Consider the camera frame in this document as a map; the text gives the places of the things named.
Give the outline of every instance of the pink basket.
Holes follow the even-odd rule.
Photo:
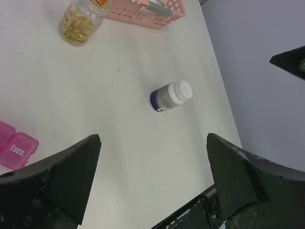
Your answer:
[[[180,17],[185,17],[185,9],[182,0],[168,0],[165,8],[172,10],[172,16],[166,17],[154,12],[144,12],[142,7],[149,6],[148,0],[113,0],[113,4],[105,17],[118,21],[124,21],[136,25],[162,29],[169,23]]]

